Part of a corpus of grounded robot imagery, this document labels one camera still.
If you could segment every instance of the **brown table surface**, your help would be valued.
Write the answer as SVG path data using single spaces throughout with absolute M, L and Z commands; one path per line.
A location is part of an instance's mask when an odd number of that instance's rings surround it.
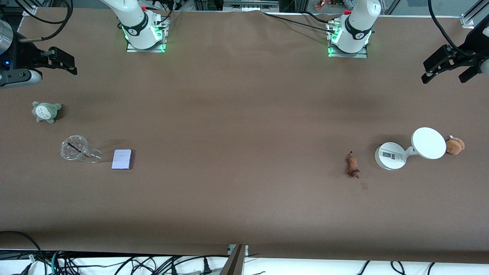
M 457 19 L 441 23 L 463 41 Z M 41 84 L 0 92 L 0 229 L 53 250 L 489 262 L 489 78 L 422 84 L 445 44 L 431 19 L 379 18 L 368 59 L 328 58 L 324 33 L 260 12 L 185 12 L 163 54 L 126 53 L 116 25 L 75 9 L 36 45 L 75 56 L 78 75 L 42 69 Z M 26 18 L 21 33 L 56 27 Z M 33 101 L 61 103 L 60 119 L 37 123 Z M 407 148 L 423 126 L 467 148 L 376 164 L 380 144 Z M 64 160 L 75 134 L 109 159 L 133 149 L 132 170 Z M 359 180 L 345 175 L 352 150 Z

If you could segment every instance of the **metal base plate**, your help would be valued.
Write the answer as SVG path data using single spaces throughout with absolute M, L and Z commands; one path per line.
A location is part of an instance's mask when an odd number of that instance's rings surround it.
M 148 48 L 148 49 L 138 49 L 133 47 L 129 41 L 127 42 L 127 48 L 126 52 L 155 52 L 155 53 L 160 53 L 160 52 L 165 52 L 166 50 L 166 41 L 168 39 L 168 29 L 170 28 L 170 18 L 167 18 L 163 23 L 162 23 L 162 30 L 156 30 L 156 34 L 159 36 L 161 35 L 163 38 L 158 41 L 153 47 Z
M 331 27 L 329 24 L 326 24 L 326 29 L 336 31 L 337 26 Z M 328 56 L 329 57 L 349 57 L 349 58 L 367 58 L 367 46 L 363 46 L 363 48 L 356 53 L 347 53 L 338 48 L 335 44 L 331 42 L 333 39 L 333 33 L 327 33 L 328 39 Z

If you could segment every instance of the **brown stuffed toy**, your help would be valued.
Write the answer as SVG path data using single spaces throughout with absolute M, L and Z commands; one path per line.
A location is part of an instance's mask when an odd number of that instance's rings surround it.
M 456 137 L 446 141 L 446 152 L 451 155 L 456 155 L 465 149 L 465 143 Z
M 351 151 L 347 156 L 346 156 L 346 161 L 348 162 L 348 170 L 346 170 L 346 173 L 350 175 L 352 178 L 360 178 L 360 170 L 358 169 L 358 163 L 356 162 L 356 158 L 352 156 L 353 151 Z

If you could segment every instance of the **white robot body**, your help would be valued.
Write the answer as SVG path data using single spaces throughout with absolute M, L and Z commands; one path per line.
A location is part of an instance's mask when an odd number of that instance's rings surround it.
M 367 45 L 372 34 L 372 26 L 380 15 L 378 0 L 357 0 L 350 15 L 342 15 L 341 31 L 332 40 L 338 48 L 347 53 L 356 53 Z
M 101 0 L 109 6 L 122 24 L 126 38 L 138 49 L 148 49 L 162 39 L 155 29 L 161 16 L 150 10 L 143 11 L 137 0 Z

